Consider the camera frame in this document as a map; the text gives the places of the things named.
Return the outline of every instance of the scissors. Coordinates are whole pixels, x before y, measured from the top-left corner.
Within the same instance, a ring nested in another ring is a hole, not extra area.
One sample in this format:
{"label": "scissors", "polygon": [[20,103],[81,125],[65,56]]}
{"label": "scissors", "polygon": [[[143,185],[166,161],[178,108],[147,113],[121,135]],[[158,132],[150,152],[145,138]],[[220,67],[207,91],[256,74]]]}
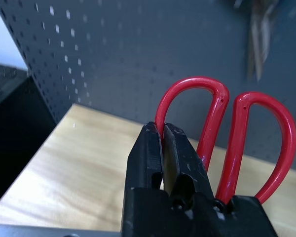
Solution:
{"label": "scissors", "polygon": [[[162,140],[165,117],[172,100],[181,92],[191,88],[203,88],[210,91],[213,95],[209,113],[207,114],[196,149],[207,172],[218,130],[229,102],[229,91],[224,84],[208,77],[191,77],[174,83],[160,101],[155,116],[155,125]],[[288,109],[275,98],[261,92],[245,92],[238,95],[233,103],[228,147],[222,176],[215,196],[224,203],[228,203],[232,196],[235,195],[245,145],[249,111],[253,104],[259,104],[269,109],[276,116],[282,132],[282,148],[278,162],[267,182],[255,195],[261,204],[279,187],[295,157],[296,125]]]}

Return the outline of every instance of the gray wall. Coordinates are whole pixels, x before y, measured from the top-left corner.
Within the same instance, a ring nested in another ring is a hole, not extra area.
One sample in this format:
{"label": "gray wall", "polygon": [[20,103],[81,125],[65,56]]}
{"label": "gray wall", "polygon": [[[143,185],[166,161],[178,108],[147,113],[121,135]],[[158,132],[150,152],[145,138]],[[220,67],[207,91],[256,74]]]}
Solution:
{"label": "gray wall", "polygon": [[[153,120],[166,89],[194,75],[219,79],[230,90],[218,146],[227,145],[232,100],[243,91],[274,96],[296,119],[296,0],[283,0],[278,8],[259,83],[246,79],[250,9],[237,11],[233,1],[35,2],[0,0],[0,13],[56,121],[73,102],[139,122]],[[210,102],[208,92],[183,92],[167,121],[197,139]],[[245,153],[276,162],[280,146],[274,116],[253,107]]]}

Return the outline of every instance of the white wall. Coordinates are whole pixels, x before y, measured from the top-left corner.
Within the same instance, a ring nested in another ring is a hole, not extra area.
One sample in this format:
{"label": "white wall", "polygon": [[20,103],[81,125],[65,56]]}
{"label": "white wall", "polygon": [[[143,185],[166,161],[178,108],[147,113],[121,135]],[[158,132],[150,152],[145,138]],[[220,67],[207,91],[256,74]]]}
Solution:
{"label": "white wall", "polygon": [[8,29],[0,16],[0,64],[27,70]]}

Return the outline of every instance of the black plastic jaw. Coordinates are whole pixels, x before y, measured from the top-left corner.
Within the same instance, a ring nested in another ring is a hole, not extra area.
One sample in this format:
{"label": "black plastic jaw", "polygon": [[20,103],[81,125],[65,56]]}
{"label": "black plastic jaw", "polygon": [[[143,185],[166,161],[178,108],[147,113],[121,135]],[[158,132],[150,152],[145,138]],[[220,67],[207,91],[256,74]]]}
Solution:
{"label": "black plastic jaw", "polygon": [[[163,174],[164,190],[160,190]],[[255,197],[214,198],[204,166],[184,132],[165,124],[163,149],[147,123],[127,163],[123,237],[276,237]]]}

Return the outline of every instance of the light wood tabletop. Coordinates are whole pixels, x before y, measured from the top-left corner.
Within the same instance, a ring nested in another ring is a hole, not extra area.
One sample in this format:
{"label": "light wood tabletop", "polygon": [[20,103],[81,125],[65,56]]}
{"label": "light wood tabletop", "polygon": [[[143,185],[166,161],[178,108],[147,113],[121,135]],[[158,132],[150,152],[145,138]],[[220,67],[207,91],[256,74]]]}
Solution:
{"label": "light wood tabletop", "polygon": [[[73,105],[0,200],[0,223],[119,231],[127,157],[141,128]],[[208,172],[214,191],[224,154],[214,149]],[[253,196],[273,168],[244,156],[236,193]],[[296,237],[296,171],[263,207],[279,236]]]}

